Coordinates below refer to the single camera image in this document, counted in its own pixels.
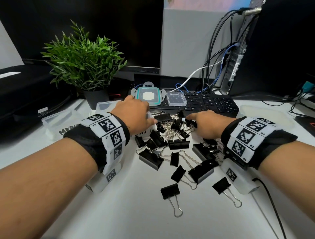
gray plant pot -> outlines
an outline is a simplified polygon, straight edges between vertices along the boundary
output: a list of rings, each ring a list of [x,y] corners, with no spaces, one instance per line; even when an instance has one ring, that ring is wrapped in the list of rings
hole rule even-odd
[[[96,104],[98,102],[109,101],[109,95],[107,92],[107,88],[98,91],[85,91],[83,90],[83,94],[88,101],[88,104],[91,109],[96,109]]]

mouse pad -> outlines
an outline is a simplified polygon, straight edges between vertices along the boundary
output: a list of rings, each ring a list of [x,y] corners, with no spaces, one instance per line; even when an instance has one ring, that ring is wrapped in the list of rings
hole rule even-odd
[[[297,116],[295,121],[298,122],[304,129],[306,129],[311,135],[315,137],[315,119]]]

green plant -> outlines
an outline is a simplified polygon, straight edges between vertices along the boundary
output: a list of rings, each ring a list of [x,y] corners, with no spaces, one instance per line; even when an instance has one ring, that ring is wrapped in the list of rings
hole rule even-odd
[[[126,65],[122,52],[117,51],[116,42],[109,42],[108,38],[97,37],[95,42],[88,38],[89,32],[84,27],[78,27],[71,20],[75,36],[69,37],[62,32],[62,40],[45,43],[47,52],[41,52],[43,57],[50,57],[46,61],[52,66],[51,74],[56,76],[51,83],[56,86],[59,81],[65,81],[86,91],[96,91],[107,87],[115,73]]]

forearm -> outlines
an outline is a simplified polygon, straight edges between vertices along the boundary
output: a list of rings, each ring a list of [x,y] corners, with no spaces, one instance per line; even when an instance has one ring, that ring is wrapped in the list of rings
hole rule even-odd
[[[259,171],[315,221],[315,147],[295,141],[273,151]]]
[[[94,159],[68,138],[1,169],[0,238],[40,238],[96,173]]]

black keyboard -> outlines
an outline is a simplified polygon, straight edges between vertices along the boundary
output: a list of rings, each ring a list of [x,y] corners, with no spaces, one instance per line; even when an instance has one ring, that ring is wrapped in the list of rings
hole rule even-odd
[[[215,113],[234,118],[239,111],[239,108],[230,96],[185,93],[185,97],[187,100],[186,106],[169,106],[167,97],[165,97],[160,105],[150,106],[150,111],[151,113],[157,113],[164,110],[166,113],[173,115],[182,110],[184,115],[187,116],[195,112],[213,110]]]

